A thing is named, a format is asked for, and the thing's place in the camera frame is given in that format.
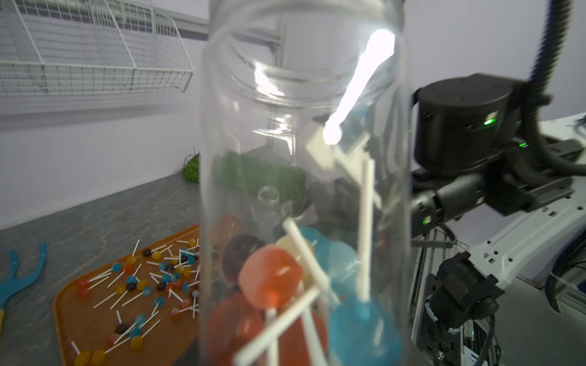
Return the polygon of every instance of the orange tray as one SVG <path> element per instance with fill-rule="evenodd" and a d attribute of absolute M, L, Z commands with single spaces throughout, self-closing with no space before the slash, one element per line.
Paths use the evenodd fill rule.
<path fill-rule="evenodd" d="M 106 339 L 110 334 L 114 333 L 114 330 L 118 326 L 116 310 L 120 311 L 122 321 L 132 324 L 134 322 L 134 317 L 138 314 L 144 314 L 148 319 L 151 315 L 152 309 L 155 307 L 155 298 L 157 296 L 163 296 L 165 298 L 165 304 L 157 308 L 157 310 L 160 310 L 159 314 L 145 326 L 143 333 L 155 324 L 158 319 L 160 319 L 161 322 L 146 336 L 142 348 L 138 351 L 131 350 L 130 342 L 126 342 L 115 350 L 112 350 L 112 352 L 109 352 L 102 365 L 172 365 L 197 338 L 197 335 L 199 334 L 198 313 L 196 312 L 195 319 L 192 319 L 192 312 L 185 311 L 181 313 L 179 321 L 171 322 L 169 312 L 174 307 L 180 309 L 180 302 L 174 296 L 168 297 L 166 292 L 158 292 L 156 290 L 156 283 L 149 276 L 149 272 L 159 274 L 160 271 L 155 265 L 147 263 L 147 261 L 162 262 L 163 257 L 169 256 L 169 252 L 166 252 L 167 255 L 162 254 L 161 258 L 156 261 L 152 259 L 152 257 L 143 257 L 142 251 L 145 248 L 153 249 L 160 247 L 163 244 L 173 244 L 171 250 L 173 251 L 174 256 L 177 256 L 179 249 L 187 247 L 187 245 L 177 243 L 176 240 L 198 238 L 199 226 L 194 225 L 154 244 L 138 248 L 135 254 L 137 261 L 133 264 L 133 267 L 136 269 L 138 265 L 142 263 L 141 269 L 137 272 L 137 277 L 141 280 L 148 280 L 149 286 L 153 287 L 153 292 L 150 296 L 141 296 L 124 307 L 121 307 L 121 305 L 138 295 L 138 290 L 127 293 L 112 310 L 110 310 L 110 306 L 112 306 L 120 295 L 114 295 L 111 299 L 101 304 L 96 309 L 93 309 L 94 305 L 112 294 L 116 286 L 125 284 L 128 275 L 121 276 L 115 284 L 110 288 L 107 288 L 110 282 L 120 274 L 120 272 L 113 273 L 108 280 L 94 287 L 90 291 L 89 297 L 86 299 L 80 299 L 77 296 L 77 281 L 81 277 L 66 285 L 57 294 L 53 302 L 53 315 L 55 319 L 55 328 L 57 328 L 57 339 L 59 340 L 59 353 L 61 355 L 62 364 L 73 365 L 77 357 L 77 354 L 71 346 L 71 341 L 75 341 L 81 351 L 90 350 L 93 353 L 95 350 L 99 349 L 107 350 L 109 347 L 106 343 Z M 132 253 L 133 247 L 129 245 L 129 248 L 131 251 L 128 255 Z M 126 256 L 120 258 L 116 262 L 125 264 L 125 259 Z M 111 268 L 113 263 L 115 262 L 86 273 L 82 277 L 87 279 L 95 277 Z M 185 281 L 193 281 L 194 277 L 195 272 L 187 278 L 183 275 L 181 275 L 180 278 Z M 184 299 L 192 299 L 190 293 L 181 290 L 176 290 L 175 292 Z"/>

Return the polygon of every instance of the blue lollipop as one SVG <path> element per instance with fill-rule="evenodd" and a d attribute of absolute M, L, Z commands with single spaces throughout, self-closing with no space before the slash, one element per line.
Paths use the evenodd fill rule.
<path fill-rule="evenodd" d="M 136 317 L 136 318 L 134 318 L 134 323 L 135 323 L 137 326 L 140 326 L 140 325 L 142 325 L 142 324 L 143 324 L 143 323 L 144 323 L 146 320 L 147 320 L 147 316 L 146 316 L 146 315 L 144 315 L 144 314 L 139 314 L 139 315 L 137 315 L 137 317 Z"/>
<path fill-rule="evenodd" d="M 321 242 L 315 248 L 315 258 L 330 277 L 334 292 L 338 296 L 356 296 L 356 251 L 341 241 Z"/>
<path fill-rule="evenodd" d="M 142 327 L 134 327 L 130 330 L 130 332 L 128 333 L 130 335 L 130 337 L 136 337 L 136 336 L 140 336 L 142 333 Z"/>
<path fill-rule="evenodd" d="M 400 334 L 388 314 L 370 298 L 374 160 L 362 167 L 356 294 L 331 313 L 329 345 L 342 365 L 395 365 L 401 360 Z"/>
<path fill-rule="evenodd" d="M 142 289 L 142 294 L 144 296 L 149 296 L 152 293 L 152 287 L 151 286 L 145 286 L 145 288 Z"/>
<path fill-rule="evenodd" d="M 299 229 L 299 231 L 301 232 L 301 235 L 303 235 L 304 238 L 307 239 L 311 245 L 313 245 L 314 251 L 316 252 L 320 247 L 327 246 L 329 244 L 328 239 L 324 237 L 321 232 L 312 227 L 302 227 Z"/>

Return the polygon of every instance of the clear plastic jar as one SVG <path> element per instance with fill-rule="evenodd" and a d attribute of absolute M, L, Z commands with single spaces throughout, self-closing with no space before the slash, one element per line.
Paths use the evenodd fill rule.
<path fill-rule="evenodd" d="M 222 0 L 211 8 L 200 164 L 204 361 L 400 364 L 411 107 L 400 1 Z M 356 250 L 369 158 L 364 300 L 357 268 L 369 267 Z M 285 233 L 286 216 L 303 238 Z M 354 323 L 340 322 L 340 309 Z M 247 353 L 254 347 L 262 349 Z"/>

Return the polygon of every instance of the lollipop stick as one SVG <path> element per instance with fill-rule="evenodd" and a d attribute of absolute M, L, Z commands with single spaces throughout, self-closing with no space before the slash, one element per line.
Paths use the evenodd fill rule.
<path fill-rule="evenodd" d="M 142 324 L 141 324 L 141 325 L 139 325 L 138 327 L 139 327 L 139 328 L 142 328 L 142 327 L 144 327 L 145 325 L 147 325 L 147 323 L 148 323 L 149 321 L 151 321 L 151 319 L 153 319 L 153 318 L 154 318 L 154 317 L 155 317 L 155 316 L 156 316 L 158 313 L 159 313 L 159 312 L 156 312 L 156 313 L 154 313 L 154 314 L 151 314 L 151 317 L 150 317 L 150 318 L 148 318 L 148 319 L 147 319 L 147 320 L 146 320 L 144 323 L 142 323 Z"/>
<path fill-rule="evenodd" d="M 108 354 L 108 352 L 110 352 L 110 351 L 112 351 L 112 350 L 116 349 L 117 347 L 119 347 L 119 346 L 123 345 L 124 343 L 126 343 L 126 342 L 128 342 L 128 341 L 130 341 L 130 337 L 126 338 L 125 340 L 123 340 L 122 342 L 120 342 L 120 343 L 118 343 L 118 344 L 114 343 L 114 345 L 113 345 L 111 348 L 109 348 L 108 350 L 106 350 L 106 352 L 104 352 L 104 353 L 105 353 L 105 354 Z"/>
<path fill-rule="evenodd" d="M 134 256 L 134 254 L 137 252 L 137 248 L 138 248 L 138 242 L 139 242 L 139 241 L 140 241 L 140 239 L 139 239 L 139 240 L 137 240 L 137 244 L 134 246 L 134 250 L 132 251 L 132 256 Z"/>
<path fill-rule="evenodd" d="M 75 353 L 77 353 L 77 355 L 79 356 L 79 354 L 81 352 L 79 351 L 79 348 L 77 348 L 77 344 L 75 344 L 74 341 L 71 341 L 71 346 L 73 347 L 73 350 L 75 351 Z"/>
<path fill-rule="evenodd" d="M 127 301 L 127 302 L 125 302 L 124 304 L 122 304 L 122 306 L 121 306 L 121 307 L 124 307 L 124 306 L 126 306 L 127 304 L 130 304 L 130 303 L 131 303 L 133 300 L 136 300 L 137 298 L 139 298 L 139 297 L 141 297 L 141 296 L 142 296 L 142 292 L 141 292 L 141 293 L 139 293 L 138 295 L 134 296 L 134 297 L 133 297 L 132 299 L 130 299 L 129 301 Z"/>
<path fill-rule="evenodd" d="M 286 218 L 285 221 L 283 221 L 283 229 L 293 240 L 293 243 L 297 247 L 297 250 L 301 254 L 301 257 L 313 276 L 316 285 L 319 286 L 319 289 L 323 291 L 323 293 L 328 294 L 328 300 L 331 301 L 334 306 L 338 305 L 340 299 L 338 299 L 336 294 L 332 291 L 328 275 L 319 266 L 317 259 L 315 259 L 313 253 L 305 244 L 305 240 L 303 239 L 303 235 L 299 231 L 297 224 L 290 217 Z"/>
<path fill-rule="evenodd" d="M 155 249 L 152 250 L 152 252 L 157 251 L 159 249 L 165 248 L 167 245 L 161 245 L 160 247 L 156 247 Z"/>
<path fill-rule="evenodd" d="M 150 327 L 150 328 L 149 328 L 149 329 L 148 329 L 148 330 L 145 332 L 145 334 L 143 334 L 143 335 L 142 335 L 142 339 L 144 339 L 144 338 L 147 336 L 147 334 L 149 334 L 149 332 L 150 332 L 150 331 L 151 331 L 151 330 L 152 330 L 154 327 L 156 327 L 156 325 L 157 325 L 157 324 L 159 324 L 159 322 L 160 322 L 160 321 L 161 321 L 160 319 L 159 319 L 159 320 L 157 320 L 157 321 L 156 321 L 156 323 L 155 323 L 155 324 L 153 324 L 153 325 L 152 325 L 152 327 Z"/>
<path fill-rule="evenodd" d="M 232 358 L 234 366 L 251 365 L 268 347 L 273 339 L 279 337 L 284 331 L 299 318 L 299 315 L 319 296 L 319 289 L 313 285 L 287 310 L 281 313 L 274 322 L 248 342 Z"/>
<path fill-rule="evenodd" d="M 264 313 L 265 317 L 265 325 L 268 326 L 272 322 L 275 321 L 277 317 L 277 310 L 273 307 L 272 309 L 267 309 Z M 278 366 L 279 365 L 279 338 L 276 337 L 273 339 L 269 345 L 267 350 L 267 365 L 268 366 Z"/>
<path fill-rule="evenodd" d="M 116 302 L 115 302 L 114 304 L 112 304 L 112 306 L 110 306 L 110 310 L 112 310 L 112 309 L 114 308 L 114 306 L 116 306 L 116 304 L 117 304 L 117 303 L 119 303 L 119 302 L 120 302 L 120 300 L 122 300 L 122 298 L 123 298 L 124 296 L 126 296 L 126 294 L 127 294 L 127 293 L 128 293 L 128 290 L 126 290 L 126 291 L 125 291 L 125 292 L 124 292 L 124 293 L 123 293 L 123 294 L 122 294 L 122 295 L 121 295 L 121 296 L 118 298 L 118 300 L 116 300 Z"/>
<path fill-rule="evenodd" d="M 120 336 L 118 337 L 118 339 L 116 339 L 114 341 L 114 344 L 116 344 L 118 341 L 120 341 L 125 335 L 127 335 L 128 333 L 130 333 L 130 330 L 132 328 L 134 328 L 135 325 L 137 325 L 137 324 L 136 323 L 133 323 L 131 326 L 129 326 L 128 329 L 126 329 L 126 331 L 124 333 L 120 334 Z"/>
<path fill-rule="evenodd" d="M 174 297 L 177 297 L 177 300 L 179 301 L 183 301 L 183 299 L 181 298 L 181 296 L 177 295 L 175 293 L 175 291 L 173 291 L 172 289 L 169 289 L 169 293 L 172 293 Z"/>
<path fill-rule="evenodd" d="M 360 213 L 358 217 L 357 283 L 356 296 L 361 302 L 370 301 L 370 257 L 372 254 L 372 197 L 374 192 L 374 160 L 362 163 Z"/>
<path fill-rule="evenodd" d="M 123 274 L 124 274 L 124 272 L 120 272 L 118 277 L 116 277 L 112 282 L 110 282 L 110 284 L 108 285 L 108 288 L 110 288 L 110 286 L 112 286 L 114 284 L 114 282 L 116 282 L 118 280 L 118 278 L 122 277 Z"/>
<path fill-rule="evenodd" d="M 299 283 L 298 294 L 303 294 L 303 282 Z M 301 313 L 301 326 L 305 336 L 305 344 L 311 360 L 311 366 L 328 366 L 328 361 L 323 354 L 322 343 L 319 341 L 318 330 L 315 327 L 314 317 L 306 307 Z"/>
<path fill-rule="evenodd" d="M 98 282 L 94 283 L 93 285 L 91 285 L 88 290 L 91 290 L 92 288 L 96 287 L 97 285 L 101 284 L 102 282 L 106 281 L 108 278 L 110 278 L 110 276 L 106 276 L 105 278 L 102 278 L 101 280 L 99 280 Z"/>
<path fill-rule="evenodd" d="M 108 296 L 107 298 L 105 298 L 104 300 L 98 302 L 97 304 L 94 305 L 94 309 L 100 305 L 102 305 L 103 303 L 105 303 L 106 301 L 110 300 L 112 298 L 112 296 L 116 295 L 116 293 L 114 292 L 112 295 Z"/>
<path fill-rule="evenodd" d="M 138 265 L 137 270 L 134 271 L 133 275 L 136 276 L 139 269 L 141 269 L 142 263 Z"/>

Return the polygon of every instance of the white wire shelf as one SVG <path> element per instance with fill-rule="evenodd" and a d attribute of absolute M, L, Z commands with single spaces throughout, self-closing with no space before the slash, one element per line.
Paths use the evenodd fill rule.
<path fill-rule="evenodd" d="M 0 0 L 0 97 L 185 92 L 173 19 L 119 0 Z"/>

